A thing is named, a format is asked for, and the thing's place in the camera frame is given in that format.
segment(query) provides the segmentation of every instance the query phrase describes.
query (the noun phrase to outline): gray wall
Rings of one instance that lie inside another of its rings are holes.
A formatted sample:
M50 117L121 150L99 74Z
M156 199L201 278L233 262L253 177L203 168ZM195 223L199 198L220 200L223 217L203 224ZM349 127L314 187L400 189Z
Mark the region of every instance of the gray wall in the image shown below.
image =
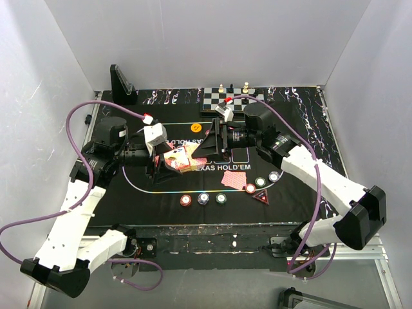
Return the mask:
M412 3L372 0L327 85L351 179L387 193L380 233L405 308L412 308Z
M64 121L94 94L43 0L0 0L0 226L60 209L75 153ZM84 116L75 115L75 140ZM53 220L7 230L4 246L19 259L40 248ZM0 253L0 307L25 308L33 281Z
M46 0L93 89L325 84L370 0Z

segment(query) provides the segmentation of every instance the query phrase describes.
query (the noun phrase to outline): black mat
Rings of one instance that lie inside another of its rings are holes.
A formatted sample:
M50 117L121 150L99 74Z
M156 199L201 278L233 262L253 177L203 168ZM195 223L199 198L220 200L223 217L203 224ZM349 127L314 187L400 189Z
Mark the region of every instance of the black mat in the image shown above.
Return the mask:
M201 140L204 132L209 128L208 124L201 124L202 130L199 133L193 133L190 130L191 124L171 124L210 121L207 118L200 118L198 104L201 102L197 97L199 92L189 89L185 95L185 90L179 90L180 96L185 100L177 102L176 105L147 100L150 94L153 96L154 91L141 90L139 92L140 104L127 106L127 108L137 113L149 113L158 118L166 124L168 138L175 140L176 143L179 140ZM268 88L268 91L265 92L265 98L274 104L280 114L301 135L309 139L311 144L315 146L319 158L324 159L340 173L343 172L339 154L329 130L329 123L326 121L315 88ZM106 92L102 99L110 100L109 92ZM111 108L100 108L97 121L108 115L125 118L130 132L137 131L142 127L140 120ZM270 171L276 171L275 167L260 159L254 149L249 149L248 152L249 163L229 164L227 166L235 171L245 171L248 182L254 182L258 176L267 178ZM234 157L237 158L237 162L246 162L247 153L244 149L240 149L234 153ZM310 219L312 215L315 193L300 180L288 174L284 174L277 184L268 188L269 206L252 199L245 192L225 192L228 201L223 206L214 201L217 192L210 192L210 202L206 206L201 206L196 201L199 193L193 192L189 193L192 197L191 207L182 207L180 197L184 193L180 191L231 189L221 184L224 173L223 165L210 164L208 166L210 169L208 171L185 173L180 178L160 185L151 185L150 180L144 176L143 168L127 167L127 177L141 191L130 186L122 174L118 175L111 182L105 196L96 208L96 216L91 219L89 225L300 222ZM179 193L152 194L143 191L178 191ZM332 215L325 202L321 212L321 216L324 218Z

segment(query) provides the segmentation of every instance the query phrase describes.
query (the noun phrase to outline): chessboard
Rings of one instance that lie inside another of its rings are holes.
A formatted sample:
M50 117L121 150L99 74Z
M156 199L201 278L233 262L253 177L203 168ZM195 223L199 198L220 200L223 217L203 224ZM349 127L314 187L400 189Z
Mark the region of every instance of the chessboard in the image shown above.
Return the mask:
M229 88L224 88L223 92L219 92L219 88L204 88L203 90L203 104L200 106L200 115L202 117L216 117L217 113L214 110L216 106L220 102L222 102L227 97L236 97L238 95L242 95L242 87L240 88L233 88L233 93L228 92ZM258 90L258 95L256 98L259 100L264 100L264 90L265 88L249 88L248 94L253 95L255 90ZM228 104L227 106L233 110L234 117L236 118L243 118L243 109L247 104L242 103L241 98L237 98L233 101L232 104Z

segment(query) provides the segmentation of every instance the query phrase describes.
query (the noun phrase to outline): yellow button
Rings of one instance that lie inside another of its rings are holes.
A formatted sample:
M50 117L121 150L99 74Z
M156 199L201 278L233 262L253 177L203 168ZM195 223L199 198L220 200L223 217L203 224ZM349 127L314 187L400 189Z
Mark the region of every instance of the yellow button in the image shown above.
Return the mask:
M195 133L200 132L201 131L201 125L200 124L193 124L191 126L191 130L192 130L192 132L195 132Z

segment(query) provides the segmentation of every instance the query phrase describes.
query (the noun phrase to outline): metal frame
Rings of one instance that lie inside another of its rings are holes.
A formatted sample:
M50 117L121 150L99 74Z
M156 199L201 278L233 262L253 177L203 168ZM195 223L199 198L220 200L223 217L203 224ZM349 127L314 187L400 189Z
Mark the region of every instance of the metal frame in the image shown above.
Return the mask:
M323 108L326 113L326 117L330 123L330 117L328 113L328 107L326 105L324 95L323 95L323 87L322 86L317 86L317 91L319 93L319 96L321 98L321 102L323 105ZM102 98L102 92L96 93L96 100L101 100ZM91 124L88 127L88 130L86 131L86 136L84 139L84 143L88 142L91 138L91 134L93 132L93 128L96 122L97 118L97 113L98 113L98 104L95 104L92 112L92 121ZM335 133L333 132L332 124L330 123L330 129L333 135L333 138L336 141L336 146L337 150L339 153L339 156L341 157L342 161L342 166L345 172L345 175L347 176L347 170L344 164L344 161L342 159L341 155L341 150L339 149ZM79 248L85 247L88 244L90 244L92 241L96 240L98 236L84 236L82 238L82 241L80 242ZM334 259L335 260L358 260L358 259L369 259L369 260L374 260L377 271L379 273L379 277L382 283L382 286L385 291L386 299L388 300L389 307L392 309L400 309L402 307L402 303L400 302L400 298L395 286L395 283L393 281L389 266L388 266L388 256L386 255L385 248L382 244L382 241L380 240L380 237L378 234L376 234L370 242L366 245L366 247L362 251L356 251L352 250L351 248L348 248L346 245L342 243L337 244L337 251L335 254ZM320 260L328 260L329 257L321 257L319 258ZM46 293L46 287L40 285L39 283L35 283L33 287L33 292L32 296L30 298L30 303L28 305L28 309L41 309L41 305L44 299L44 295Z

